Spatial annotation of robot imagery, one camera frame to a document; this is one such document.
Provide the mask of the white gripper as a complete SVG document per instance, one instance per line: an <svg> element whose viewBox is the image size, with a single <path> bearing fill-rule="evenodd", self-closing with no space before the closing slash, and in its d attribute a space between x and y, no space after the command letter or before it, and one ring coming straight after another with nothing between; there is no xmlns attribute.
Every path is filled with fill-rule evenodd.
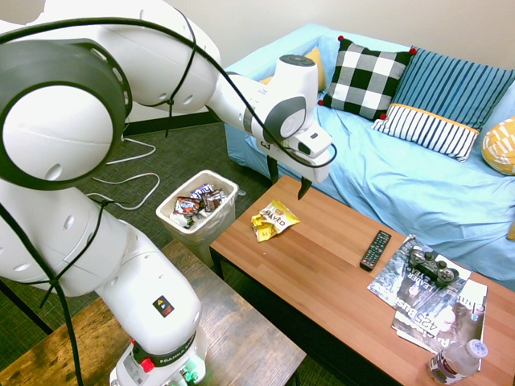
<svg viewBox="0 0 515 386"><path fill-rule="evenodd" d="M294 135L284 140L281 146L257 141L258 149L267 154L267 167L273 184L278 181L279 162L302 177L298 200L310 190L312 183L321 183L328 177L331 144L330 135Z"/></svg>

